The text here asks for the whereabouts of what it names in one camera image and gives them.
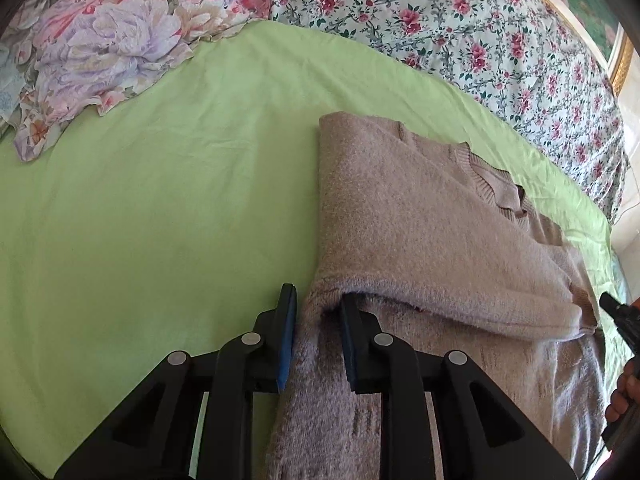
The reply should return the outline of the person's right hand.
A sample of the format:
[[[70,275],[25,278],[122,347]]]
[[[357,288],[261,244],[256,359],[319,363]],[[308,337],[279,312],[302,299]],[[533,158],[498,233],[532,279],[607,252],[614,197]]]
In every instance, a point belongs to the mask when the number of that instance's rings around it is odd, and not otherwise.
[[[639,379],[634,374],[634,361],[630,360],[617,379],[616,389],[612,393],[610,404],[606,407],[606,422],[610,424],[619,420],[633,403],[640,403],[640,385]]]

